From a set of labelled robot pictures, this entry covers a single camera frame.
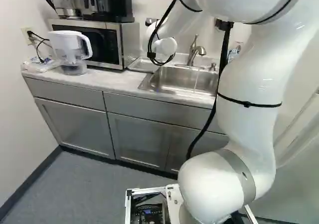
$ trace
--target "black cable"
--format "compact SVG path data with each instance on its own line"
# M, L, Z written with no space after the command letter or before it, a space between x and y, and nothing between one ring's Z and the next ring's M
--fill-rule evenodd
M232 25L233 25L232 22L227 22L226 23L225 35L224 35L223 45L222 45L221 54L220 54L218 83L217 83L216 93L218 91L218 85L219 85L219 80L220 80L221 73L223 72L225 66L228 63L228 59L227 59L228 44L229 44L230 30L232 28ZM215 102L214 102L213 108L212 108L212 110L210 112L210 115L209 115L209 117L207 119L207 122L204 125L204 128L200 131L198 136L193 140L193 142L188 147L187 154L186 154L186 160L190 159L191 152L194 149L195 145L200 140L200 138L202 138L202 136L204 135L204 133L207 131L208 127L210 126L210 124L211 124L211 122L212 122L212 120L213 120L213 118L214 118L214 116L216 114L216 103L217 103L217 97L215 99Z
M135 208L138 209L140 207L159 207L159 205L158 204L143 204L143 205L136 206Z
M28 33L29 36L35 35L35 36L39 37L42 40L49 41L49 39L45 39L45 38L39 36L38 34L34 33L33 31L27 31L26 33Z
M149 39L149 43L148 43L148 52L147 52L147 57L151 60L151 62L157 66L162 66L167 64L168 62L170 62L174 56L175 53L173 55L171 55L165 62L160 62L156 59L156 54L152 52L152 42L153 39L155 37L155 35L157 34L159 28L162 26L163 22L165 21L165 19L167 18L167 16L169 15L170 11L173 9L175 3L177 0L173 0L171 2L171 4L169 5L168 9L166 10L166 12L164 13L163 17L160 19L158 25L155 27L154 31L152 32L150 39Z
M142 224L142 213L144 216L146 216L146 213L144 211L140 211L140 224Z
M39 56L39 46L44 42L44 41L49 41L49 39L43 39L42 41L39 42L39 44L36 46L36 54L38 55L38 58L40 60L40 62L44 63L44 61L42 60L42 58Z
M184 3L183 0L179 0L180 3L185 7L187 8L188 10L192 11L192 12L202 12L203 10L195 10L195 9L192 9L191 7L189 7L188 5L186 5L186 3Z

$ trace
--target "power cord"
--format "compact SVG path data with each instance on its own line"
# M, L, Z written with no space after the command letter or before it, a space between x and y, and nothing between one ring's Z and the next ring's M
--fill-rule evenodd
M220 54L218 83L217 83L216 93L218 91L218 85L219 85L220 76L221 76L225 66L228 64L227 54L228 54L228 44L229 44L230 30L233 27L234 23L233 22L223 22L222 25L223 25L223 27L222 26L220 26L220 27L222 27L222 29L225 31L225 35L224 35L222 50L221 50L221 54ZM208 127L210 126L210 124L211 124L211 122L212 122L212 120L213 120L213 118L214 118L214 116L216 114L216 103L217 103L217 97L215 99L215 102L214 102L213 108L212 108L212 110L210 112L210 115L208 117L208 120L207 120L207 122L204 125L204 128L200 131L198 136L193 140L193 142L188 147L187 154L186 154L186 160L190 159L191 152L193 151L195 145L202 138L204 133L208 130Z
M39 46L44 42L44 41L49 41L49 39L43 38L41 36L39 36L38 34L34 33L33 31L27 31L29 37L32 37L32 35L35 35L36 37L42 39L39 44L36 46L36 54L38 55L38 58L40 60L41 63L44 63L44 60L40 57L39 55Z

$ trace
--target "stainless steel sink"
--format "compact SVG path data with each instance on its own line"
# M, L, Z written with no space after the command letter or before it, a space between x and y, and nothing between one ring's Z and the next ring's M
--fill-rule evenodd
M193 67L160 67L148 74L139 89L184 97L216 96L218 74Z

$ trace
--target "countertop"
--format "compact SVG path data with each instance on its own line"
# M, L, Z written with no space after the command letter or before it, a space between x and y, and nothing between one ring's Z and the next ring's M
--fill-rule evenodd
M22 71L22 75L24 77L65 85L206 109L211 109L215 100L214 98L192 98L139 90L138 86L147 74L130 70L116 71L88 69L88 72L84 75L68 76L64 75L60 68L56 68L44 73Z

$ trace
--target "gray carpet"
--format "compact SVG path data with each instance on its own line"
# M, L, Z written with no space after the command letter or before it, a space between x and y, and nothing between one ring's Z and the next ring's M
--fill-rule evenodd
M175 180L63 152L2 224L123 224L125 190Z

